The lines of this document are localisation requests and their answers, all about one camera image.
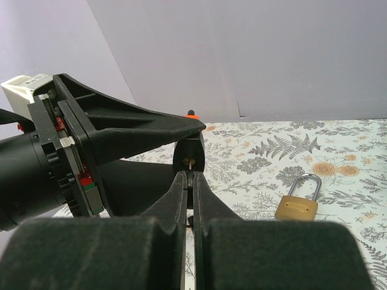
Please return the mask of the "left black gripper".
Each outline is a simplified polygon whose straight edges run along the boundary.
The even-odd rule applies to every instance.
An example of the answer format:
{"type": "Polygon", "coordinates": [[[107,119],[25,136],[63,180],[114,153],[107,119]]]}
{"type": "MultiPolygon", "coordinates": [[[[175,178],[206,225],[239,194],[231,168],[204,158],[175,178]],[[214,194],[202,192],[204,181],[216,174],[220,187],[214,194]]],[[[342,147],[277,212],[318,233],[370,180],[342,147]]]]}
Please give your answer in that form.
{"type": "Polygon", "coordinates": [[[120,160],[201,132],[199,120],[150,111],[92,89],[67,74],[53,76],[58,106],[74,138],[58,121],[48,94],[28,105],[60,202],[73,216],[99,218],[104,206],[93,180],[85,181],[80,154],[99,166],[110,216],[140,215],[170,188],[171,164],[120,160]]]}

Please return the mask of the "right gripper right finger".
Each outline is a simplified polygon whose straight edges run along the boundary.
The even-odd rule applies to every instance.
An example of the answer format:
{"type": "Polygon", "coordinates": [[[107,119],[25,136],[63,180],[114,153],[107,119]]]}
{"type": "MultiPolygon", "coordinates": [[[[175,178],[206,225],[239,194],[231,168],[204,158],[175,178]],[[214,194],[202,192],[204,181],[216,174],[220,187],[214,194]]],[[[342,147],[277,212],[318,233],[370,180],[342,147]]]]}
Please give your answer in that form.
{"type": "Polygon", "coordinates": [[[334,222],[248,221],[193,178],[197,289],[372,289],[351,232],[334,222]]]}

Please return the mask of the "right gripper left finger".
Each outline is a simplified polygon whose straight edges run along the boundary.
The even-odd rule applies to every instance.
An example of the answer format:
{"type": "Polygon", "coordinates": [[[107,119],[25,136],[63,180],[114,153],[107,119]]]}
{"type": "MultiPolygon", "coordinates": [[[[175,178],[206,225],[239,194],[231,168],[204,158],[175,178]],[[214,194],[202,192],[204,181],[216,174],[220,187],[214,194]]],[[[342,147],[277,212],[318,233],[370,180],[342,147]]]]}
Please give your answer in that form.
{"type": "Polygon", "coordinates": [[[183,289],[187,178],[137,217],[40,218],[1,257],[2,289],[183,289]]]}

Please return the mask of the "orange black padlock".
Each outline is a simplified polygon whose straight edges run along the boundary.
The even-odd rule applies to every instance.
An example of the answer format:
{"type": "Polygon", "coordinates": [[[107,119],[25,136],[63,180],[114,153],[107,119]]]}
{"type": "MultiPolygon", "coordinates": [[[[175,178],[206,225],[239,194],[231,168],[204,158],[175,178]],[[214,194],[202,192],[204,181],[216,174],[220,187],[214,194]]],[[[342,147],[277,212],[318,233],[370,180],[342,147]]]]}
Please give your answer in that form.
{"type": "Polygon", "coordinates": [[[172,163],[175,175],[187,170],[204,172],[206,160],[202,131],[175,143],[172,163]]]}

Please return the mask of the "black headed keys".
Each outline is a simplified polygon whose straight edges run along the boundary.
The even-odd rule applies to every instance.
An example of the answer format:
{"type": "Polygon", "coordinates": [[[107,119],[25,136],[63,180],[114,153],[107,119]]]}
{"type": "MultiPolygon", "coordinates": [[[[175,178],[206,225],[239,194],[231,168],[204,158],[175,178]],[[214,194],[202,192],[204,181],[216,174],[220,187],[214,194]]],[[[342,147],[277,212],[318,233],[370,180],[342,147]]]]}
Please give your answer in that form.
{"type": "Polygon", "coordinates": [[[195,162],[194,159],[187,157],[185,160],[187,165],[186,175],[187,175],[187,209],[193,209],[193,183],[194,183],[194,171],[192,169],[192,164],[195,162]]]}

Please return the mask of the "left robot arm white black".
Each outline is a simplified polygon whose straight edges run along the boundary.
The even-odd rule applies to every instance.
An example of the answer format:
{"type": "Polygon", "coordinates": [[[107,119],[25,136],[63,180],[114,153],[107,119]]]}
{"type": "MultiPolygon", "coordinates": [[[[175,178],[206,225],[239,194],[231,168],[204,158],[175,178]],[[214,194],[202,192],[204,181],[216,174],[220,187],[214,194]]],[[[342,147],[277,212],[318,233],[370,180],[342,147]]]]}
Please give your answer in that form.
{"type": "Polygon", "coordinates": [[[154,112],[110,97],[67,74],[3,82],[1,230],[67,205],[75,217],[141,214],[175,175],[204,169],[196,117],[154,112]]]}

